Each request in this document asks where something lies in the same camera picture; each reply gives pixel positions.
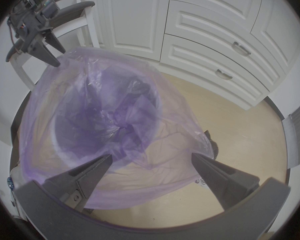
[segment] trash bag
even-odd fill
[[[20,128],[26,181],[45,179],[105,154],[113,164],[86,208],[121,209],[198,179],[192,152],[213,158],[185,98],[140,59],[77,47],[48,66]]]

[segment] purple plastic bag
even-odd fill
[[[86,208],[121,209],[195,181],[192,152],[213,158],[184,97],[147,62],[87,47],[58,59],[24,111],[19,152],[27,181],[43,183],[112,154]]]

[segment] beige floor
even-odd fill
[[[217,160],[254,174],[262,184],[285,181],[287,151],[281,121],[266,102],[245,111],[195,84],[164,74],[187,99],[202,129],[219,146]],[[191,183],[150,202],[121,210],[94,210],[92,217],[137,228],[165,228],[198,222],[223,212],[209,189]]]

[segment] drawer handle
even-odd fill
[[[228,74],[226,74],[226,73],[223,73],[223,72],[222,72],[221,70],[219,70],[219,69],[216,71],[216,75],[217,75],[218,77],[224,79],[224,80],[230,80],[230,79],[232,79],[232,76],[230,76],[230,75],[228,75]]]
[[[233,50],[235,50],[237,53],[243,55],[243,56],[248,56],[251,54],[251,52],[249,52],[246,48],[244,48],[244,46],[242,46],[241,44],[239,44],[238,42],[234,42],[232,44],[232,48]]]

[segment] white chair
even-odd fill
[[[75,0],[73,5],[61,9],[58,14],[50,20],[54,35],[59,38],[70,31],[76,30],[79,44],[81,46],[86,46],[88,41],[83,34],[82,27],[87,26],[92,41],[92,46],[99,48],[98,35],[92,14],[92,6],[94,5],[95,3],[92,1],[81,2],[81,0]],[[27,53],[19,54],[16,52],[16,49],[19,50],[23,43],[24,42],[21,39],[16,41],[15,46],[12,47],[8,52],[6,62],[11,63],[17,75],[32,91],[35,88],[35,84],[22,67],[28,61],[31,55]]]

